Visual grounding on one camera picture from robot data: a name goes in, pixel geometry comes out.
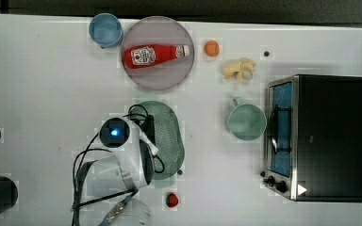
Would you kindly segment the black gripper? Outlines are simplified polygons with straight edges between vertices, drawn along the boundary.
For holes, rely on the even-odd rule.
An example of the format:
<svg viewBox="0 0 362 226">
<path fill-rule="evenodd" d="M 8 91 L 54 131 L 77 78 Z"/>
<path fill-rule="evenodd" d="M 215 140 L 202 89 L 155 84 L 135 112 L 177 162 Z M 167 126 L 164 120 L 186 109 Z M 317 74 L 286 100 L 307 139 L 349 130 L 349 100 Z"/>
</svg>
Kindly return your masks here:
<svg viewBox="0 0 362 226">
<path fill-rule="evenodd" d="M 148 115 L 146 119 L 142 122 L 140 126 L 141 130 L 145 133 L 145 135 L 149 138 L 149 140 L 155 144 L 155 120 L 152 115 Z"/>
</svg>

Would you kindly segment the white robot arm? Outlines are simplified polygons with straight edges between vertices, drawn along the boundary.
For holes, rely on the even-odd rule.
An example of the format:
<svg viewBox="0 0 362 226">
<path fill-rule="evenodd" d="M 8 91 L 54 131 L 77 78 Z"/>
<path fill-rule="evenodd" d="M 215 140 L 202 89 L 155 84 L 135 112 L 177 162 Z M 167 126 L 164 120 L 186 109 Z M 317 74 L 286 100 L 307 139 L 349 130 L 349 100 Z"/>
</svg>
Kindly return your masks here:
<svg viewBox="0 0 362 226">
<path fill-rule="evenodd" d="M 103 122 L 73 164 L 71 226 L 151 226 L 135 199 L 155 174 L 157 147 L 128 115 Z"/>
</svg>

